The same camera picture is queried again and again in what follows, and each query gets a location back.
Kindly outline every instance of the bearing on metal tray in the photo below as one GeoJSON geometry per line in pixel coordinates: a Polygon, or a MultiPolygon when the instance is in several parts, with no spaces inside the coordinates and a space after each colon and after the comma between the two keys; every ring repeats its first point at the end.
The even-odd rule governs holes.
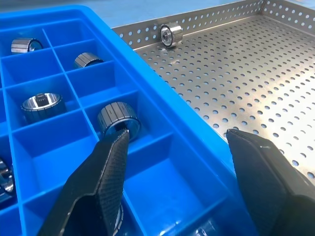
{"type": "Polygon", "coordinates": [[[22,104],[28,123],[35,123],[66,111],[63,97],[56,93],[39,93],[22,104]]]}
{"type": "Polygon", "coordinates": [[[160,29],[160,37],[165,47],[174,47],[180,44],[183,40],[182,27],[177,23],[162,25],[160,29]]]}
{"type": "Polygon", "coordinates": [[[0,158],[0,203],[15,195],[13,171],[0,158]]]}
{"type": "Polygon", "coordinates": [[[97,120],[104,135],[128,129],[130,141],[138,135],[141,128],[135,111],[124,102],[113,102],[107,105],[100,111],[97,120]]]}
{"type": "Polygon", "coordinates": [[[11,53],[28,53],[43,49],[43,45],[35,38],[17,38],[12,41],[11,53]]]}
{"type": "Polygon", "coordinates": [[[101,58],[92,53],[82,53],[74,61],[75,68],[82,68],[104,62],[101,58]]]}

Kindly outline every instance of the stainless steel tray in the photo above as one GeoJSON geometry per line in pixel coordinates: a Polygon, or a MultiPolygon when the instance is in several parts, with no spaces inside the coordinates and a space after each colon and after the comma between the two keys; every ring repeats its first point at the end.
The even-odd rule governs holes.
{"type": "Polygon", "coordinates": [[[114,28],[219,135],[270,139],[315,184],[315,11],[247,0],[114,28]],[[158,27],[178,22],[167,49],[158,27]]]}

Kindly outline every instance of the shiny metal ring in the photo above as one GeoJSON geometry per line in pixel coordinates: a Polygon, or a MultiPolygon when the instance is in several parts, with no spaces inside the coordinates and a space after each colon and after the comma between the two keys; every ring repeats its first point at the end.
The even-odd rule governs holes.
{"type": "Polygon", "coordinates": [[[141,128],[135,111],[124,102],[113,102],[107,105],[100,111],[97,120],[104,135],[128,129],[130,141],[137,137],[141,128]]]}
{"type": "Polygon", "coordinates": [[[12,41],[11,53],[28,53],[43,49],[43,45],[35,38],[17,38],[12,41]]]}
{"type": "Polygon", "coordinates": [[[39,93],[25,100],[21,108],[28,123],[35,123],[66,112],[63,97],[56,93],[39,93]]]}
{"type": "Polygon", "coordinates": [[[124,209],[123,209],[123,205],[120,204],[116,222],[115,222],[115,229],[114,229],[113,236],[115,236],[120,230],[120,227],[122,226],[122,223],[123,223],[123,219],[124,219],[124,209]]]}
{"type": "Polygon", "coordinates": [[[74,61],[75,68],[82,68],[104,62],[101,58],[92,53],[82,53],[74,61]]]}
{"type": "Polygon", "coordinates": [[[14,176],[12,170],[0,158],[0,203],[15,195],[14,176]]]}
{"type": "Polygon", "coordinates": [[[182,27],[177,23],[169,23],[161,26],[160,38],[165,47],[171,48],[180,44],[183,40],[182,27]]]}

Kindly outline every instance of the metal bearing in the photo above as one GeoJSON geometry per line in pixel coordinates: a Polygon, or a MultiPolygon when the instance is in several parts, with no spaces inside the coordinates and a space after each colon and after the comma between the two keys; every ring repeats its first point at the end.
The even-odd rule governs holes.
{"type": "Polygon", "coordinates": [[[28,53],[43,49],[43,45],[35,38],[17,38],[12,41],[11,53],[28,53]]]}
{"type": "Polygon", "coordinates": [[[92,53],[82,53],[74,61],[75,68],[82,68],[104,62],[101,58],[92,53]]]}
{"type": "Polygon", "coordinates": [[[0,158],[0,203],[15,195],[13,171],[0,158]]]}
{"type": "Polygon", "coordinates": [[[100,111],[97,120],[104,135],[128,129],[130,140],[138,135],[141,128],[141,123],[133,108],[124,102],[113,102],[107,105],[100,111]]]}
{"type": "Polygon", "coordinates": [[[123,205],[120,204],[116,222],[115,222],[115,229],[114,229],[113,236],[115,236],[120,230],[120,227],[122,226],[122,223],[123,223],[123,219],[124,219],[124,209],[123,209],[123,205]]]}
{"type": "Polygon", "coordinates": [[[169,23],[161,26],[160,38],[165,47],[171,48],[180,44],[183,40],[182,27],[177,23],[169,23]]]}
{"type": "Polygon", "coordinates": [[[56,93],[39,93],[22,104],[28,123],[35,123],[66,112],[63,97],[56,93]]]}

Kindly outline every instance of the tray compartment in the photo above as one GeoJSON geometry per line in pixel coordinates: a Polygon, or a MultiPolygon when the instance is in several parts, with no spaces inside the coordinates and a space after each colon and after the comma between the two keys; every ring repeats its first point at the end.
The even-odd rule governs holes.
{"type": "Polygon", "coordinates": [[[26,99],[43,92],[52,92],[63,96],[67,112],[79,108],[75,95],[63,74],[17,85],[6,90],[8,112],[12,130],[28,125],[21,109],[22,103],[26,99]]]}
{"type": "Polygon", "coordinates": [[[85,109],[91,124],[100,139],[102,137],[97,122],[97,115],[103,107],[115,101],[128,103],[136,111],[137,116],[141,121],[142,126],[140,133],[138,134],[138,137],[130,143],[129,150],[132,148],[139,148],[145,143],[151,142],[154,138],[160,137],[171,131],[165,118],[154,108],[150,101],[148,101],[142,93],[131,91],[85,109]]]}
{"type": "Polygon", "coordinates": [[[16,38],[35,38],[39,40],[43,48],[49,48],[47,38],[40,27],[20,28],[7,30],[0,33],[0,57],[11,56],[11,44],[16,38]]]}
{"type": "Polygon", "coordinates": [[[212,171],[176,135],[130,154],[125,192],[148,235],[185,225],[226,197],[212,171]]]}
{"type": "Polygon", "coordinates": [[[57,186],[46,194],[32,198],[23,204],[27,235],[37,235],[61,190],[62,186],[57,186]]]}
{"type": "Polygon", "coordinates": [[[135,90],[130,76],[113,61],[73,70],[67,75],[83,107],[135,90]]]}
{"type": "Polygon", "coordinates": [[[98,40],[87,40],[55,48],[57,57],[65,71],[80,70],[74,67],[74,61],[82,53],[93,53],[103,61],[111,60],[111,56],[98,40]]]}
{"type": "Polygon", "coordinates": [[[22,235],[20,213],[17,206],[0,211],[1,236],[22,235]]]}
{"type": "Polygon", "coordinates": [[[22,199],[64,184],[91,154],[96,138],[81,111],[13,133],[22,199]]]}
{"type": "Polygon", "coordinates": [[[62,72],[51,49],[7,57],[1,61],[6,87],[62,72]]]}
{"type": "Polygon", "coordinates": [[[93,38],[93,33],[81,20],[50,24],[44,31],[54,47],[93,38]]]}

